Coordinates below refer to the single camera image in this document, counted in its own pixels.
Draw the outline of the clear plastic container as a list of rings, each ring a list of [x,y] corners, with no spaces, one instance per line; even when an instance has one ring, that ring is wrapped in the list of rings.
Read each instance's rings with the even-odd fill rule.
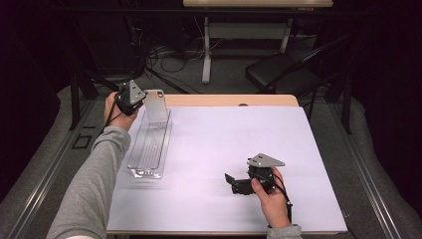
[[[164,120],[154,121],[144,113],[128,156],[127,168],[135,178],[160,179],[172,130],[171,110]]]

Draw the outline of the desk with white legs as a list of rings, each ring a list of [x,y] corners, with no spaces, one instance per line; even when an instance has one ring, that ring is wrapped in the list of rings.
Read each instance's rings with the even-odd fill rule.
[[[184,7],[190,8],[240,8],[241,10],[329,8],[332,0],[183,0]],[[211,75],[210,39],[279,39],[280,52],[285,53],[289,41],[292,18],[282,23],[215,23],[204,18],[204,65],[202,83],[208,84]]]

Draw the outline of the white table sheet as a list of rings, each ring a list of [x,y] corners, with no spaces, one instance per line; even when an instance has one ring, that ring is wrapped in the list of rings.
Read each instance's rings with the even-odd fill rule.
[[[110,234],[262,235],[267,222],[254,195],[234,194],[226,175],[244,178],[264,153],[280,171],[293,221],[306,233],[346,225],[304,111],[299,107],[174,107],[163,176],[117,176]]]

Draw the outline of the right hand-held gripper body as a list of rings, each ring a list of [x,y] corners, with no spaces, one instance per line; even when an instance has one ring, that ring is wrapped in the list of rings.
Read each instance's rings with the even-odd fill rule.
[[[264,190],[269,193],[277,185],[272,168],[285,165],[282,161],[264,153],[258,153],[254,157],[249,158],[247,164],[248,178],[232,179],[232,192],[234,194],[252,194],[254,192],[251,184],[253,178],[256,178],[261,183]]]

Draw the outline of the person's right hand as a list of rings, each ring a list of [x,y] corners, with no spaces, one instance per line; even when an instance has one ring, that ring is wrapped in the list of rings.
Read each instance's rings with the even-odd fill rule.
[[[272,168],[272,171],[277,186],[270,194],[265,191],[257,178],[252,179],[251,185],[260,200],[261,209],[269,226],[271,228],[287,227],[291,222],[288,216],[287,199],[284,195],[283,177],[275,167]]]

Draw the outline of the aluminium floor rail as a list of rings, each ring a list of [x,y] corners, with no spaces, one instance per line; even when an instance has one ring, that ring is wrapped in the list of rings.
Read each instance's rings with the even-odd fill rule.
[[[362,187],[386,239],[402,239],[402,236],[399,233],[389,210],[387,209],[387,205],[382,198],[380,191],[375,185],[374,179],[369,172],[363,156],[361,155],[356,143],[354,142],[352,135],[346,131],[342,124],[341,111],[339,107],[334,104],[328,104],[328,108],[331,115],[333,116],[336,127],[340,132],[341,137],[343,138],[344,143],[351,155],[356,173],[361,181]]]
[[[66,164],[72,145],[81,133],[83,124],[96,106],[96,101],[84,101],[81,119],[75,129],[70,130],[72,123],[70,108],[61,105],[58,117],[51,130],[41,143],[39,149],[24,169],[18,181],[7,195],[4,203],[6,209],[14,212],[10,216],[11,229],[3,239],[23,239],[30,224],[36,217],[60,171]]]

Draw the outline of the black square floor frame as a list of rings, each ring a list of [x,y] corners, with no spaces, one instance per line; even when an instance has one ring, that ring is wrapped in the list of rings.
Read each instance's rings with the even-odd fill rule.
[[[91,135],[80,133],[75,139],[72,149],[86,149],[90,145],[92,138]]]

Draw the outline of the black folding chair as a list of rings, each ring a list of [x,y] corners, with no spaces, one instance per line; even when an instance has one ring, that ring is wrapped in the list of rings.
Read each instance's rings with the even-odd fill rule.
[[[258,94],[293,95],[297,99],[311,94],[308,120],[311,119],[318,89],[340,76],[335,68],[335,55],[350,40],[345,35],[324,44],[299,59],[285,53],[264,58],[245,70],[246,79],[258,89]]]

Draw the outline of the translucent phone case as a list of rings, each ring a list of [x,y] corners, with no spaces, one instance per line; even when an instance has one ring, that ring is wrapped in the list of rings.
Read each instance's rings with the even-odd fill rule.
[[[163,90],[145,90],[146,98],[143,100],[149,121],[153,123],[166,122],[168,111]]]

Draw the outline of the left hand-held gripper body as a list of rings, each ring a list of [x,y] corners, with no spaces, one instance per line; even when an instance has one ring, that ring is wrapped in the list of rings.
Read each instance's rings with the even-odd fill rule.
[[[131,80],[120,87],[115,102],[123,114],[131,116],[143,105],[145,98],[146,92]]]

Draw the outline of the black metal stand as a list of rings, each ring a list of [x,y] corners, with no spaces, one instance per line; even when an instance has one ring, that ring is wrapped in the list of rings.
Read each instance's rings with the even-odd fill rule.
[[[114,92],[118,90],[118,86],[106,80],[97,72],[89,46],[74,20],[69,21],[68,46],[68,55],[73,66],[73,76],[70,81],[72,100],[72,124],[70,130],[73,130],[81,119],[80,93],[83,93],[88,100],[95,100],[99,93],[94,83],[99,83]]]

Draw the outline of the person's left hand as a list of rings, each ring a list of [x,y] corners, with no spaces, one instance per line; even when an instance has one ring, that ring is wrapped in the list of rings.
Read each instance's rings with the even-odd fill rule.
[[[131,116],[123,114],[119,108],[114,104],[116,92],[112,92],[105,99],[104,118],[105,124],[109,126],[119,126],[125,130],[129,130],[137,118],[138,112]]]

